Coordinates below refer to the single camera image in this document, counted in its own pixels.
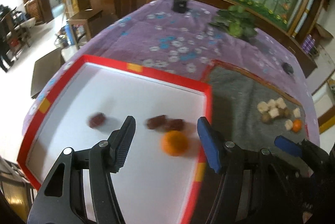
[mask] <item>orange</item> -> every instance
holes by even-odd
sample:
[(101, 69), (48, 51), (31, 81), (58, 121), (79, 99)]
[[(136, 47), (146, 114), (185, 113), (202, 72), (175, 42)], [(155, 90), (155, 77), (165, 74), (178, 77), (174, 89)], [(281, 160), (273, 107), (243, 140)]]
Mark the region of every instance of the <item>orange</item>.
[(300, 119), (295, 119), (293, 121), (293, 128), (292, 128), (293, 132), (298, 133), (302, 127), (303, 127), (303, 123), (301, 122)]
[(160, 145), (166, 154), (170, 156), (180, 156), (189, 147), (189, 140), (180, 131), (171, 130), (164, 134)]

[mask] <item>gray mat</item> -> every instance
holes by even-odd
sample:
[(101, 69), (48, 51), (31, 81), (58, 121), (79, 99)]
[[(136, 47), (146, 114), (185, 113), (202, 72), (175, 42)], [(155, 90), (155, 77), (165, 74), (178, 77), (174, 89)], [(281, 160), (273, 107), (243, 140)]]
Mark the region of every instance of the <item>gray mat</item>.
[[(304, 126), (299, 133), (293, 133), (286, 130), (286, 119), (277, 119), (270, 125), (260, 120), (257, 104), (270, 99), (276, 100), (282, 97), (280, 94), (249, 77), (222, 67), (212, 70), (208, 83), (213, 89), (212, 126), (215, 130), (223, 133), (226, 140), (233, 141), (245, 150), (259, 151), (261, 148), (268, 148), (273, 155), (299, 168), (302, 175), (307, 175), (308, 167), (300, 158), (290, 156), (273, 143), (278, 135), (293, 142), (302, 141), (306, 138)], [(302, 107), (286, 99), (284, 101), (291, 110), (300, 108), (301, 120), (304, 122)]]

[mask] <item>white floor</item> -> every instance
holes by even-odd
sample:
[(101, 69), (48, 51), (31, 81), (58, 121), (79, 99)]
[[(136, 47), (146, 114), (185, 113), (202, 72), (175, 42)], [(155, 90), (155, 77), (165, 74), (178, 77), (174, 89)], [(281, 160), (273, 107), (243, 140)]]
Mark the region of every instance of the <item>white floor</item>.
[[(31, 47), (25, 47), (19, 59), (5, 73), (0, 69), (0, 155), (16, 162), (22, 141), (22, 123), (33, 103), (30, 98), (31, 77), (35, 61), (56, 49), (55, 33), (62, 27), (62, 15), (48, 24), (31, 29)], [(62, 51), (66, 60), (76, 52), (71, 46)]]

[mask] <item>yellow stripe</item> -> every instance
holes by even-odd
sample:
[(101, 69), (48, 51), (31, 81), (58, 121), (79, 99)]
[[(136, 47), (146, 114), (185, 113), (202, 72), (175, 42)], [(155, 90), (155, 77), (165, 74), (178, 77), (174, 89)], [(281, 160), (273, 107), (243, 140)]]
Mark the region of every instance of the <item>yellow stripe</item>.
[(320, 134), (330, 129), (333, 125), (335, 125), (335, 116), (330, 118), (327, 122), (325, 122), (319, 127)]
[(201, 182), (204, 179), (206, 163), (198, 163), (197, 172), (195, 173), (194, 181)]
[(39, 106), (39, 111), (45, 114), (50, 107), (50, 101), (46, 98), (43, 99)]
[(127, 69), (137, 73), (142, 73), (143, 71), (143, 67), (141, 65), (133, 63), (127, 63)]

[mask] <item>floral tablecloth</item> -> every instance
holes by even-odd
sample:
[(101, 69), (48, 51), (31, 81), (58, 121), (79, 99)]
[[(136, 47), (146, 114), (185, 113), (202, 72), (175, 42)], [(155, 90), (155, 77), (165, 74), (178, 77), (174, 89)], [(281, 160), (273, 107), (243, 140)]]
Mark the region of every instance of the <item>floral tablecloth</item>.
[[(83, 54), (92, 54), (200, 79), (207, 64), (219, 59), (261, 77), (296, 98), (305, 111), (309, 139), (319, 145), (317, 116), (297, 59), (265, 32), (247, 43), (208, 25), (217, 8), (189, 1), (185, 14), (171, 10), (173, 0), (156, 0), (120, 19), (82, 47), (53, 76), (25, 117), (25, 134), (32, 116), (53, 84)], [(281, 67), (287, 62), (294, 76)]]

